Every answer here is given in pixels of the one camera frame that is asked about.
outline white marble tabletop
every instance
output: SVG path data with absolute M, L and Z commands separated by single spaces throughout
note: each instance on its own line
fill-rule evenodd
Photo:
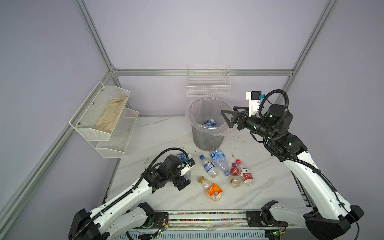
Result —
M 246 129 L 238 131 L 233 128 L 224 138 L 220 149 L 229 166 L 236 159 L 245 162 L 256 183 L 251 187 L 242 185 L 232 188 L 228 177 L 222 172 L 214 179 L 209 177 L 199 159 L 200 155 L 210 158 L 209 152 L 195 146 L 191 125 L 185 117 L 138 117 L 107 200 L 129 187 L 150 162 L 169 147 L 180 147 L 191 153 L 196 165 L 191 169 L 191 184 L 185 189 L 178 191 L 170 182 L 142 201 L 148 202 L 155 210 L 260 209 L 271 200 L 305 207 L 290 170 L 276 157 L 271 157 L 262 144 L 252 139 Z M 176 151 L 167 152 L 157 162 L 164 161 L 172 153 Z M 212 180 L 223 190 L 223 196 L 218 202 L 209 199 L 203 192 L 197 181 L 201 176 Z

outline plastic bottle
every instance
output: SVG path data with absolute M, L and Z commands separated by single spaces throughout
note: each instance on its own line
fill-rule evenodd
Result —
M 224 153 L 218 147 L 214 147 L 209 154 L 216 167 L 220 169 L 224 175 L 229 176 L 228 162 L 225 159 Z
M 187 158 L 185 157 L 185 154 L 184 153 L 179 153 L 176 155 L 178 158 L 180 158 L 181 160 L 181 163 L 186 163 L 187 162 Z M 188 153 L 188 159 L 191 159 L 192 158 L 192 154 Z M 191 179 L 191 170 L 189 170 L 188 172 L 184 173 L 184 178 L 186 180 L 190 180 Z
M 241 168 L 240 175 L 243 177 L 245 185 L 252 186 L 255 183 L 255 180 L 253 179 L 247 166 L 243 162 L 241 162 L 239 159 L 236 160 L 236 164 L 239 168 Z
M 241 182 L 243 182 L 243 178 L 240 176 L 240 170 L 237 168 L 236 163 L 232 163 L 230 173 L 231 176 L 229 177 L 229 185 L 231 185 L 231 187 L 239 187 Z
M 217 168 L 212 164 L 212 162 L 209 162 L 204 155 L 200 156 L 201 161 L 203 161 L 204 169 L 207 171 L 207 173 L 212 177 L 215 178 L 219 175 L 219 171 Z
M 208 126 L 208 127 L 215 127 L 217 125 L 217 122 L 213 119 L 206 120 L 203 124 L 203 126 Z
M 199 183 L 203 186 L 205 193 L 210 199 L 215 200 L 216 202 L 220 200 L 223 192 L 221 188 L 204 177 L 199 179 Z

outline wire basket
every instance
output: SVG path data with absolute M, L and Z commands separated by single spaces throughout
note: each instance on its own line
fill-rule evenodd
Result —
M 117 123 L 113 126 L 112 132 L 107 133 L 93 129 L 100 116 L 103 114 L 105 106 L 113 99 L 127 97 L 124 105 L 127 104 L 130 91 L 116 86 L 102 86 L 92 103 L 85 110 L 80 120 L 72 126 L 87 141 L 109 141 Z
M 187 96 L 229 96 L 229 65 L 188 65 Z
M 95 147 L 104 158 L 121 158 L 124 156 L 138 115 L 138 111 L 129 108 L 123 109 L 121 118 L 118 120 L 109 141 L 100 141 Z

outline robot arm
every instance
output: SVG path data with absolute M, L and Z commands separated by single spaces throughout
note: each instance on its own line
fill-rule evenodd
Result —
M 271 105 L 268 112 L 261 114 L 264 102 L 273 93 L 281 93 L 285 104 Z M 222 110 L 230 128 L 237 124 L 237 129 L 247 128 L 252 137 L 254 134 L 263 137 L 258 141 L 271 153 L 283 162 L 299 179 L 302 186 L 311 196 L 315 207 L 297 208 L 287 206 L 278 201 L 271 201 L 263 208 L 261 222 L 286 221 L 308 230 L 318 239 L 331 240 L 343 235 L 351 224 L 359 220 L 364 212 L 359 206 L 350 205 L 343 198 L 332 183 L 318 169 L 306 146 L 301 140 L 288 132 L 293 115 L 288 111 L 288 95 L 280 89 L 273 90 L 266 96 L 261 91 L 247 92 L 249 108 L 234 107 L 235 111 Z
M 155 164 L 156 160 L 165 152 L 179 150 L 186 156 L 186 163 L 169 155 L 163 163 Z M 129 211 L 142 199 L 173 182 L 178 190 L 190 184 L 183 176 L 195 165 L 193 159 L 180 148 L 172 147 L 161 152 L 131 186 L 102 206 L 87 212 L 85 209 L 75 214 L 68 239 L 70 240 L 110 240 L 129 229 L 145 226 L 150 227 L 154 220 L 155 211 L 147 204 L 139 204 L 133 211 Z

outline white wall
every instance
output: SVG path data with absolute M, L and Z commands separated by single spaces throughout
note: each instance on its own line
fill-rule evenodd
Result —
M 327 0 L 87 0 L 116 68 L 292 69 Z
M 0 22 L 2 211 L 106 68 L 72 0 L 2 1 Z M 7 239 L 66 239 L 46 234 L 99 204 L 115 162 L 75 133 Z
M 219 98 L 232 106 L 248 106 L 245 92 L 262 90 L 267 94 L 282 88 L 286 79 L 286 76 L 231 76 L 230 95 Z M 131 91 L 129 105 L 139 115 L 183 115 L 192 102 L 187 97 L 186 76 L 120 76 L 119 82 Z M 275 94 L 270 101 L 273 103 L 276 98 Z
M 384 224 L 383 10 L 383 1 L 340 0 L 288 92 L 290 132 L 365 212 L 359 239 L 382 239 L 374 232 Z M 338 239 L 355 234 L 353 224 Z

